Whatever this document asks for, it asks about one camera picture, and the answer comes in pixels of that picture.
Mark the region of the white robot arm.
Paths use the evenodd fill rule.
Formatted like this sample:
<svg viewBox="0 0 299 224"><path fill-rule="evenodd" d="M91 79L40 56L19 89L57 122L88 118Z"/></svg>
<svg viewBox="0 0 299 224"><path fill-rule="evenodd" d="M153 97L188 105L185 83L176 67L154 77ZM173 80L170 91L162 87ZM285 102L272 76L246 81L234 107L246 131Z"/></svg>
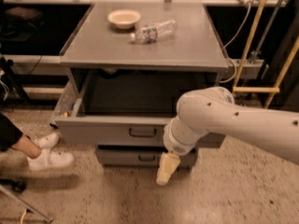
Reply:
<svg viewBox="0 0 299 224"><path fill-rule="evenodd" d="M299 114L245 107L223 87L188 91L164 127L164 152L156 183L164 186L197 142L210 133L230 135L280 158L299 163Z"/></svg>

